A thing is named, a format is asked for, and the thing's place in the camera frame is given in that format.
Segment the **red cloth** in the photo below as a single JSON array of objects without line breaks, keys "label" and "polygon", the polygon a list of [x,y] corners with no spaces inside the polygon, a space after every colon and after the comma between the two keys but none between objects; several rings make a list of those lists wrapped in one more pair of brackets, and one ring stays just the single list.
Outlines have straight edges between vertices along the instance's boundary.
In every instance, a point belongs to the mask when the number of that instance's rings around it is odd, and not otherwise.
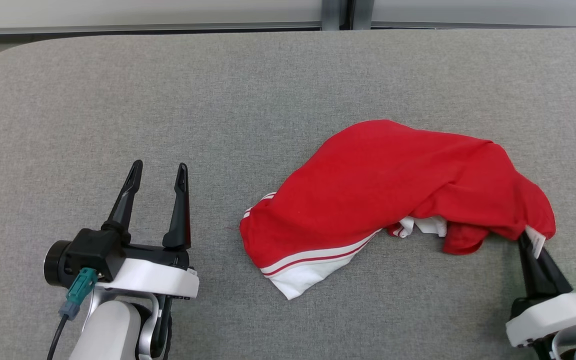
[{"label": "red cloth", "polygon": [[240,232],[263,271],[305,251],[358,244],[406,216],[435,215],[448,221],[443,251],[455,255],[477,251],[490,231],[510,240],[526,225],[547,239],[555,234],[546,195],[501,146],[390,120],[330,137],[274,196],[246,212]]}]

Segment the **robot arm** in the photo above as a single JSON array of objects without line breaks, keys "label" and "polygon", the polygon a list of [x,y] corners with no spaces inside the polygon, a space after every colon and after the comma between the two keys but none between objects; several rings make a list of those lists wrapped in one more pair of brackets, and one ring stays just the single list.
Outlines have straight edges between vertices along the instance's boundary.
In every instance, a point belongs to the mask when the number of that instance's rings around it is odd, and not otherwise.
[{"label": "robot arm", "polygon": [[572,292],[553,258],[543,249],[538,258],[526,233],[519,237],[519,256],[526,297],[512,303],[506,334],[514,347],[532,347],[539,360],[576,360],[576,292]]},{"label": "robot arm", "polygon": [[[94,269],[97,275],[86,322],[71,360],[165,358],[170,348],[172,301],[197,297],[199,278],[190,267],[187,253],[188,168],[179,164],[173,215],[163,246],[131,244],[128,228],[142,168],[141,160],[132,164],[100,230],[83,228],[74,240],[57,241],[46,255],[44,276],[50,285],[68,289],[82,269]],[[118,296],[146,299],[151,307],[115,300]],[[76,312],[65,317],[72,320],[74,315]]]}]

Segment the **clothing tag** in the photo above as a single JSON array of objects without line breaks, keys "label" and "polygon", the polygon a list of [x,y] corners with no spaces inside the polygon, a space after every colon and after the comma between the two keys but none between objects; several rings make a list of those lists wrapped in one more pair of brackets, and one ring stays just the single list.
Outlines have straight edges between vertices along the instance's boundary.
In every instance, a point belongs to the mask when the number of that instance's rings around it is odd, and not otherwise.
[{"label": "clothing tag", "polygon": [[532,242],[532,255],[535,259],[538,259],[544,248],[546,237],[528,225],[526,225],[526,234],[528,234],[528,239]]}]

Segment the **gray tabletop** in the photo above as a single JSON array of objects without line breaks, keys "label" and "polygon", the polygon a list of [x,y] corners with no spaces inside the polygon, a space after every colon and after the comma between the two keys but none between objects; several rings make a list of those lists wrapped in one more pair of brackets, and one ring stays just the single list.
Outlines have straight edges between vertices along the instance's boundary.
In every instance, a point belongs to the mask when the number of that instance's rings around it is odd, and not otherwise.
[{"label": "gray tabletop", "polygon": [[190,173],[201,285],[173,306],[171,359],[533,358],[506,339],[524,290],[500,237],[460,257],[380,234],[290,301],[247,257],[243,212],[327,137],[380,118],[504,146],[549,197],[546,248],[576,287],[576,29],[57,39],[0,54],[0,359],[45,357],[66,292],[44,281],[46,251],[101,225],[138,158],[137,244],[160,244],[177,164]]}]

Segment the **white wall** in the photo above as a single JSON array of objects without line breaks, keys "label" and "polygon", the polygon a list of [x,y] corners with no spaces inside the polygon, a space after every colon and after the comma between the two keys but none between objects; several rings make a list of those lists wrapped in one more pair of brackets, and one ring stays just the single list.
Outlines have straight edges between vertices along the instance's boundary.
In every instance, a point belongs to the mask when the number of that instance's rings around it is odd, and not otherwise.
[{"label": "white wall", "polygon": [[576,27],[576,0],[374,0],[372,21]]},{"label": "white wall", "polygon": [[322,0],[0,0],[0,28],[319,22]]}]

